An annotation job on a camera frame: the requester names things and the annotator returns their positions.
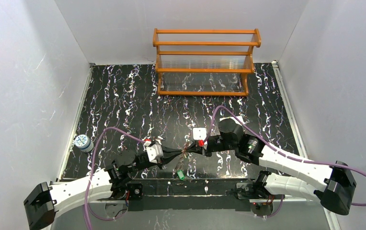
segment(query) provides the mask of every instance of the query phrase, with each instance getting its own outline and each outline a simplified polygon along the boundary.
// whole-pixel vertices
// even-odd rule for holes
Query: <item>small green cube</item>
[[[180,180],[184,180],[184,173],[182,170],[177,171],[177,176],[179,177]]]

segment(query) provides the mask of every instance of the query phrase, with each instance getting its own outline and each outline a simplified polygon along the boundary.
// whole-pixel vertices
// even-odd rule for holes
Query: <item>white enclosure wall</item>
[[[279,67],[308,155],[366,171],[366,1],[310,1]],[[354,202],[366,202],[355,178]],[[366,207],[338,220],[366,229]]]
[[[89,64],[54,1],[0,0],[0,230],[61,166]]]
[[[255,29],[255,62],[279,59],[308,0],[56,0],[89,62],[156,60],[153,29]]]

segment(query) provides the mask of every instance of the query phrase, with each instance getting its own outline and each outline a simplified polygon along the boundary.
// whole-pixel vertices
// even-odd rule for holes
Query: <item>cable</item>
[[[328,165],[328,166],[332,166],[332,167],[338,167],[338,168],[343,168],[343,169],[348,169],[354,172],[357,172],[361,175],[363,175],[364,177],[366,177],[366,172],[360,170],[360,169],[356,169],[356,168],[352,168],[346,165],[341,165],[341,164],[334,164],[334,163],[328,163],[328,162],[322,162],[322,161],[302,161],[300,159],[288,156],[284,153],[282,153],[277,147],[275,147],[274,145],[272,145],[271,143],[269,143],[268,141],[266,141],[265,139],[263,139],[260,135],[258,135],[257,133],[255,133],[252,129],[250,129],[249,127],[247,127],[244,123],[242,123],[229,109],[227,109],[226,107],[219,105],[217,106],[214,111],[213,111],[213,116],[211,118],[211,125],[210,128],[208,129],[207,132],[207,137],[205,138],[204,142],[207,141],[207,139],[210,137],[211,134],[211,129],[213,127],[215,118],[216,118],[216,114],[217,111],[220,109],[224,109],[226,110],[229,114],[231,114],[231,116],[237,120],[246,130],[248,130],[250,133],[252,133],[255,137],[257,137],[258,139],[260,139],[265,145],[267,145],[269,148],[271,148],[274,151],[277,151],[277,153],[283,157],[287,157],[288,159],[291,159],[293,161],[298,161],[298,162],[302,162],[302,163],[306,163],[306,164],[317,164],[317,165]],[[361,207],[366,207],[366,203],[352,203],[351,205],[353,206],[361,206]]]
[[[114,219],[118,219],[118,218],[120,218],[122,215],[120,215],[118,218],[117,218],[117,216],[118,216],[118,214],[120,213],[120,212],[122,212],[122,211],[126,211],[126,209],[121,209],[121,210],[119,210],[118,212],[117,212],[117,214],[116,214],[116,216],[114,217]]]
[[[96,152],[97,152],[97,149],[98,149],[98,145],[99,145],[101,139],[103,138],[104,134],[107,131],[109,131],[109,130],[115,130],[115,131],[120,132],[120,133],[126,135],[127,137],[129,137],[131,139],[134,139],[134,140],[136,140],[136,141],[138,141],[140,143],[145,143],[143,140],[140,140],[140,139],[134,137],[133,135],[130,135],[130,134],[126,133],[125,131],[122,131],[122,130],[116,128],[116,127],[108,127],[108,128],[105,128],[104,131],[103,131],[103,133],[98,137],[97,142],[96,142],[96,145],[94,146],[93,154],[91,156],[91,162],[92,162],[91,165],[92,166],[91,166],[91,171],[90,171],[90,179],[89,179],[89,183],[88,183],[87,188],[86,188],[86,194],[84,196],[84,222],[86,223],[86,226],[87,226],[87,229],[88,230],[92,230],[92,223],[90,221],[89,211],[91,212],[91,214],[93,216],[95,216],[98,219],[101,219],[101,220],[109,220],[108,218],[102,218],[102,217],[98,216],[97,214],[95,214],[92,211],[90,205],[88,204],[89,190],[90,190],[90,185],[92,183],[92,178],[93,178],[93,174],[94,174],[95,155],[96,155]]]
[[[267,205],[269,203],[269,200],[271,200],[271,195],[268,196],[268,200],[265,203],[262,203],[263,205]]]
[[[128,198],[129,198],[129,191],[128,191],[128,195],[126,195],[126,199],[125,199],[125,205],[126,205],[126,207],[128,207]]]
[[[271,215],[266,216],[266,218],[273,217],[274,215],[276,215],[279,212],[279,210],[282,208],[283,198],[284,198],[284,195],[282,195],[282,198],[280,198],[280,204],[279,204],[279,207],[277,207],[276,211],[274,213],[272,213]]]

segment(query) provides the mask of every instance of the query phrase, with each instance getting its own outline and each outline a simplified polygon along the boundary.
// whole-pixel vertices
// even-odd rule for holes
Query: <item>orange wooden shelf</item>
[[[206,95],[206,96],[247,96],[247,76],[254,73],[252,52],[261,46],[259,30],[158,30],[153,34],[153,46],[157,58],[155,71],[159,74],[160,95]],[[177,50],[160,50],[161,46]],[[204,47],[247,47],[246,51],[209,51]],[[191,92],[163,91],[163,73],[238,73],[242,92]]]

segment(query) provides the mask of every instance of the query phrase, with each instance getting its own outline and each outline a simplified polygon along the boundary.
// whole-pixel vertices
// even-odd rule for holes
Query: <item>black and white patterned surface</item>
[[[204,82],[219,84],[212,78]],[[86,134],[95,142],[104,128],[118,127],[140,139],[160,135],[166,138],[163,145],[183,148],[191,139],[191,128],[208,128],[213,109],[224,105],[241,115],[245,123],[266,140],[298,155],[270,63],[255,63],[255,74],[248,76],[248,97],[159,96],[157,85],[154,65],[94,66],[76,135]],[[228,113],[220,111],[216,120],[227,116]],[[141,144],[112,131],[99,147],[95,161],[97,170],[110,165],[121,151],[143,151]],[[218,152],[210,158],[190,154],[182,160],[184,174],[190,178],[255,178],[263,169],[241,162],[231,151]],[[153,167],[134,176],[176,178],[178,161],[174,159],[164,170]],[[90,169],[91,156],[73,147],[63,178],[82,178]]]

